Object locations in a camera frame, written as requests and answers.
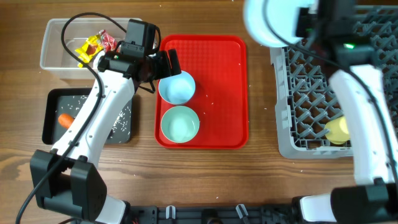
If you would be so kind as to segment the orange carrot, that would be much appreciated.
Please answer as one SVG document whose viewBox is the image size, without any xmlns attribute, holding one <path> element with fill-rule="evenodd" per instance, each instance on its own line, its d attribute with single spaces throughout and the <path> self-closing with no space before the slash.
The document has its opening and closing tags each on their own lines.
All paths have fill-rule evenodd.
<svg viewBox="0 0 398 224">
<path fill-rule="evenodd" d="M 69 129 L 74 120 L 74 117 L 66 113 L 63 113 L 58 117 L 59 125 L 65 129 Z"/>
</svg>

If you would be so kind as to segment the white tissue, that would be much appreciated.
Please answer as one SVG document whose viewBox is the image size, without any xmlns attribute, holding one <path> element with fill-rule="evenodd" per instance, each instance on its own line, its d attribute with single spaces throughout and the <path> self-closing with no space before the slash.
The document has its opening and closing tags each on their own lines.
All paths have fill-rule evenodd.
<svg viewBox="0 0 398 224">
<path fill-rule="evenodd" d="M 105 56 L 105 53 L 106 52 L 104 50 L 102 50 L 102 51 L 100 51 L 99 53 L 96 54 L 96 57 L 95 57 L 95 59 L 93 61 L 93 68 L 94 69 L 98 68 L 99 61 L 100 61 L 101 57 Z"/>
</svg>

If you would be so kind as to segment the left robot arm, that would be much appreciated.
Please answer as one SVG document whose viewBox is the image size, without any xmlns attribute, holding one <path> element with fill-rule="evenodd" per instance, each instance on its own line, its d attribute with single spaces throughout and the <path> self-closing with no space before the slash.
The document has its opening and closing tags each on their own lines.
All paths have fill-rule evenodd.
<svg viewBox="0 0 398 224">
<path fill-rule="evenodd" d="M 90 223 L 125 223 L 129 203 L 108 194 L 98 172 L 101 151 L 119 113 L 145 83 L 180 73 L 177 53 L 160 49 L 160 29 L 129 20 L 125 39 L 99 58 L 94 85 L 66 133 L 50 151 L 30 160 L 33 190 L 40 208 Z"/>
</svg>

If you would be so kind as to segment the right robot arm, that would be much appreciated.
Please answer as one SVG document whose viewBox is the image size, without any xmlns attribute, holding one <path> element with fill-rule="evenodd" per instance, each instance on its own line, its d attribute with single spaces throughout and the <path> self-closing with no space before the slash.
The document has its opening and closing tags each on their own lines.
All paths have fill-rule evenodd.
<svg viewBox="0 0 398 224">
<path fill-rule="evenodd" d="M 298 37 L 312 37 L 315 57 L 336 67 L 328 77 L 343 110 L 354 162 L 354 187 L 302 197 L 306 222 L 378 223 L 397 220 L 397 138 L 382 71 L 371 40 L 353 32 L 354 1 L 319 1 L 299 9 Z"/>
</svg>

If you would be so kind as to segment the red foil wrapper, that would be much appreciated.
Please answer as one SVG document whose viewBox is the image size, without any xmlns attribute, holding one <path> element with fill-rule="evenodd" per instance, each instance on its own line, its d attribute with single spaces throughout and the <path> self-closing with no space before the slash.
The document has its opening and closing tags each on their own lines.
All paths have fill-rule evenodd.
<svg viewBox="0 0 398 224">
<path fill-rule="evenodd" d="M 114 39 L 114 37 L 110 36 L 106 30 L 100 30 L 99 36 L 101 39 L 101 46 L 105 52 L 117 51 L 117 41 Z"/>
</svg>

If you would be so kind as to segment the yellow plastic cup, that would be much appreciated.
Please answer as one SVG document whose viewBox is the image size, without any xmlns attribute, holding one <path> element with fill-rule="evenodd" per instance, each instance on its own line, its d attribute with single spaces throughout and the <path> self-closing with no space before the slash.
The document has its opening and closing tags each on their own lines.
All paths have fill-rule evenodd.
<svg viewBox="0 0 398 224">
<path fill-rule="evenodd" d="M 350 140 L 348 126 L 344 116 L 327 122 L 324 130 L 327 130 L 325 134 L 327 140 L 333 144 L 344 144 Z"/>
</svg>

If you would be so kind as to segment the light blue plate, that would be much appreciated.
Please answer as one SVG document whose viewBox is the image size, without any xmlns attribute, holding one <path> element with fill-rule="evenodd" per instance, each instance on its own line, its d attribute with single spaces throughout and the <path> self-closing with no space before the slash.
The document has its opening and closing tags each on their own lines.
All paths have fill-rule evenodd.
<svg viewBox="0 0 398 224">
<path fill-rule="evenodd" d="M 268 28 L 267 22 L 283 39 L 295 44 L 302 40 L 295 35 L 301 8 L 316 12 L 318 0 L 245 0 L 243 20 L 248 34 L 266 47 L 285 47 Z"/>
</svg>

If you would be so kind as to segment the light blue bowl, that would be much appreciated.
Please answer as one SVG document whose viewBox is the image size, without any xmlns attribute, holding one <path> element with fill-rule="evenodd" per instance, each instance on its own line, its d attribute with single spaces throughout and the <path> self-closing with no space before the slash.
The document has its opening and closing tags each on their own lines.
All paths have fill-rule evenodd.
<svg viewBox="0 0 398 224">
<path fill-rule="evenodd" d="M 194 96 L 195 90 L 195 80 L 185 71 L 178 75 L 163 78 L 158 84 L 160 97 L 171 105 L 187 103 Z"/>
</svg>

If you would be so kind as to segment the yellow foil wrapper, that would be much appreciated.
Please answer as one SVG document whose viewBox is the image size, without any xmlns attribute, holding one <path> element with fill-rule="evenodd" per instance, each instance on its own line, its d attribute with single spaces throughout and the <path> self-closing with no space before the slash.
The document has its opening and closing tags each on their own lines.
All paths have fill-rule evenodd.
<svg viewBox="0 0 398 224">
<path fill-rule="evenodd" d="M 93 57 L 102 50 L 101 36 L 97 34 L 88 37 L 80 48 L 75 49 L 75 52 L 78 54 L 78 58 L 81 61 L 90 63 Z"/>
</svg>

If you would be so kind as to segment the green bowl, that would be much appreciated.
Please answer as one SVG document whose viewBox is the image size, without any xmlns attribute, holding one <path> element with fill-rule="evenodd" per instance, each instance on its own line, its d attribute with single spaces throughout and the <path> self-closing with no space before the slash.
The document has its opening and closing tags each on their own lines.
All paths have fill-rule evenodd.
<svg viewBox="0 0 398 224">
<path fill-rule="evenodd" d="M 196 112 L 187 106 L 174 106 L 162 116 L 160 128 L 162 134 L 171 142 L 191 141 L 198 133 L 200 120 Z"/>
</svg>

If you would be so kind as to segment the white rice pile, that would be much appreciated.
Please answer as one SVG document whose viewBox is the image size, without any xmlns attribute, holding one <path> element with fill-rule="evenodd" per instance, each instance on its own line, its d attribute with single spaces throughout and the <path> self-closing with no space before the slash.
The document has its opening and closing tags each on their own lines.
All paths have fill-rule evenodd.
<svg viewBox="0 0 398 224">
<path fill-rule="evenodd" d="M 54 126 L 54 128 L 56 131 L 62 131 L 62 134 L 66 131 L 66 129 L 61 125 L 59 117 L 61 117 L 62 114 L 67 114 L 75 119 L 87 98 L 88 94 L 60 96 L 58 98 L 57 108 L 55 109 L 55 120 L 57 124 Z M 110 139 L 116 139 L 116 136 L 120 135 L 130 135 L 132 115 L 131 109 L 132 100 L 129 100 L 124 108 L 119 112 L 113 124 L 112 134 L 114 135 L 114 137 L 110 136 Z"/>
</svg>

